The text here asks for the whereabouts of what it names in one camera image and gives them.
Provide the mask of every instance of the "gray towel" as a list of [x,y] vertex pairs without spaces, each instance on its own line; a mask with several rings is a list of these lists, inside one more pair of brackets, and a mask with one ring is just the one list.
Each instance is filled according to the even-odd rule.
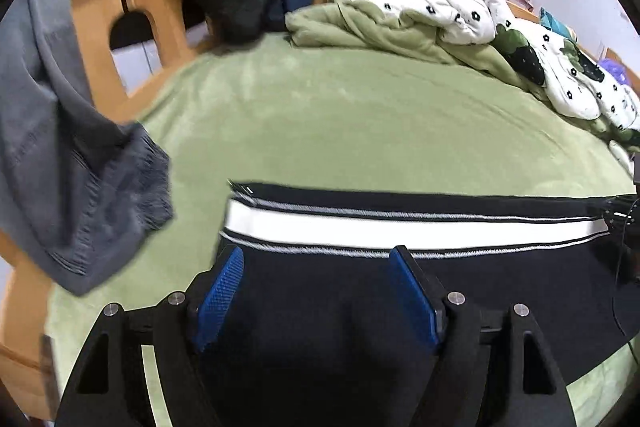
[[15,0],[0,42],[0,229],[82,295],[172,217],[169,158],[95,110],[71,0]]

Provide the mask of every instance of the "wooden headboard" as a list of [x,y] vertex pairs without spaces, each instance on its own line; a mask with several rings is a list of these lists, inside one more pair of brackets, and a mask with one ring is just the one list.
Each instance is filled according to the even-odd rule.
[[[78,43],[96,108],[115,121],[127,121],[148,107],[164,81],[206,49],[189,47],[182,0],[71,0]],[[126,11],[141,11],[149,19],[162,70],[127,94],[109,48],[114,23]]]

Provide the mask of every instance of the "green blanket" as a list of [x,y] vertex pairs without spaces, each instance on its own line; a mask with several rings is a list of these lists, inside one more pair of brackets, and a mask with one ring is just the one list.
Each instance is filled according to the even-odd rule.
[[[108,283],[82,298],[52,292],[47,333],[62,389],[105,304],[154,305],[210,267],[228,178],[460,194],[633,190],[606,144],[487,74],[371,50],[295,48],[279,34],[198,58],[143,123],[172,158],[176,217]],[[571,386],[580,427],[620,395],[628,364],[621,350]],[[170,425],[151,349],[145,365],[158,426]]]
[[[435,64],[461,64],[490,74],[510,86],[530,92],[555,111],[545,90],[516,73],[490,44],[459,46],[438,38],[438,29],[423,14],[404,10],[399,16],[384,13],[372,2],[332,0],[290,12],[287,29],[294,44],[303,48],[338,47],[374,49]],[[566,121],[606,140],[620,139],[604,116]]]

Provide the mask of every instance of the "metal screw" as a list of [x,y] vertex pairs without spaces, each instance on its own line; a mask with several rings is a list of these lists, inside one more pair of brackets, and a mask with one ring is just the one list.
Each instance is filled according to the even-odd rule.
[[182,304],[184,302],[184,293],[182,292],[173,292],[169,295],[169,304],[177,306],[178,304]]
[[465,303],[466,298],[460,292],[451,292],[449,295],[447,295],[447,300],[451,304],[455,304],[456,306],[460,306],[460,304],[464,304]]
[[520,317],[526,317],[529,315],[529,307],[526,304],[516,304],[513,307],[513,311],[515,311],[516,315],[519,315]]
[[103,309],[102,309],[102,313],[104,313],[105,315],[107,315],[107,317],[113,317],[113,315],[115,315],[116,313],[118,313],[118,310],[120,309],[120,307],[115,303],[112,302],[110,304],[107,304]]

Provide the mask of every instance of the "purple object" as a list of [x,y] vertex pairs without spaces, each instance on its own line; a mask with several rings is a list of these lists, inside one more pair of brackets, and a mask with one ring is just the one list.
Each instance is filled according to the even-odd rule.
[[603,58],[602,60],[598,61],[598,65],[603,70],[611,73],[611,76],[613,76],[613,78],[615,78],[619,84],[625,84],[625,86],[631,85],[626,77],[625,67],[619,62],[616,62],[612,58]]

